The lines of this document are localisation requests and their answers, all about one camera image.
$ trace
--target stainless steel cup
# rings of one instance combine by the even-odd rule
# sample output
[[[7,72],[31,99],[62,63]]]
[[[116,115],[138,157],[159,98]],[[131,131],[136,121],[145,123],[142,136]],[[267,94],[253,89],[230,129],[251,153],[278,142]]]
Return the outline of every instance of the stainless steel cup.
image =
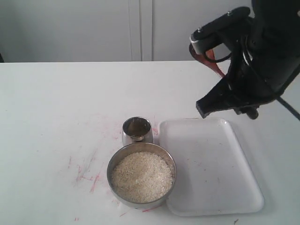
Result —
[[[123,145],[137,142],[153,143],[153,134],[150,122],[143,117],[132,117],[123,123]]]

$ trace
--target cabinet door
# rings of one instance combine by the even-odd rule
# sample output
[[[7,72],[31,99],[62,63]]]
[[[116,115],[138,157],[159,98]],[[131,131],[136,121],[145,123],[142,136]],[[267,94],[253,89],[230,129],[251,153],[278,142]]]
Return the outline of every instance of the cabinet door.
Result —
[[[0,53],[10,62],[136,60],[129,2],[0,0]]]
[[[192,60],[189,36],[227,11],[251,0],[153,0],[153,60]],[[220,48],[216,57],[226,55]]]

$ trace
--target white table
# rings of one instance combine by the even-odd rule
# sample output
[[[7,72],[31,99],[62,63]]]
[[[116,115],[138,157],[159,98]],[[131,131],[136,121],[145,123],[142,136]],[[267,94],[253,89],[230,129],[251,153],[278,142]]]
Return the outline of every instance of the white table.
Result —
[[[196,61],[0,64],[0,223],[298,224],[300,123],[278,102],[261,106],[257,120],[211,115],[233,125],[265,198],[260,212],[178,217],[112,196],[106,167],[122,147],[123,121],[199,117],[196,100],[218,80]],[[298,110],[299,87],[296,79],[284,94]]]

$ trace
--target white tray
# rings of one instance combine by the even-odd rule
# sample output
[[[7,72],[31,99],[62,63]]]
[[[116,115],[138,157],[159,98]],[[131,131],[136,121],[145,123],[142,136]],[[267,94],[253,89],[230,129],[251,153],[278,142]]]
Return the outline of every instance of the white tray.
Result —
[[[178,216],[257,212],[263,195],[228,121],[164,121],[159,143],[174,158],[177,180],[167,206]]]

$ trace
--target uncooked rice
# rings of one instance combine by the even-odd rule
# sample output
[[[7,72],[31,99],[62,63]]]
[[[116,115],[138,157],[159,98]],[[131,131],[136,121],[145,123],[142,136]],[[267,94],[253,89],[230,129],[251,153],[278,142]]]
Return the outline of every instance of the uncooked rice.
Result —
[[[160,156],[136,152],[115,167],[112,185],[116,193],[127,201],[148,203],[168,192],[172,186],[172,174]]]

